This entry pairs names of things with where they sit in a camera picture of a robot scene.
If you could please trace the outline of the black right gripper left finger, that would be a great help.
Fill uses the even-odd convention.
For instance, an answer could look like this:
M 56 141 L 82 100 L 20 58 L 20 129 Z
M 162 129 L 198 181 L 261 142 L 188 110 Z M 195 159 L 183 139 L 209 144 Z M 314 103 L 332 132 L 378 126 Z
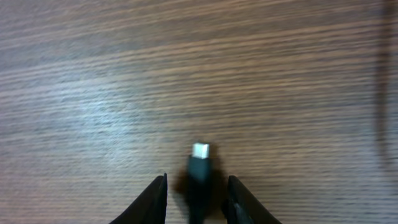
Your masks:
M 164 224 L 167 209 L 167 174 L 157 176 L 110 224 Z

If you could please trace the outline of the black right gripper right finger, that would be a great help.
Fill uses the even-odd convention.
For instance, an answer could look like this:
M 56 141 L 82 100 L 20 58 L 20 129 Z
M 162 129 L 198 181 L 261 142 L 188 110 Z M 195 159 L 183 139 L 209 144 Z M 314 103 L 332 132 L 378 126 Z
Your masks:
M 236 176 L 228 177 L 227 189 L 221 206 L 227 224 L 281 224 Z

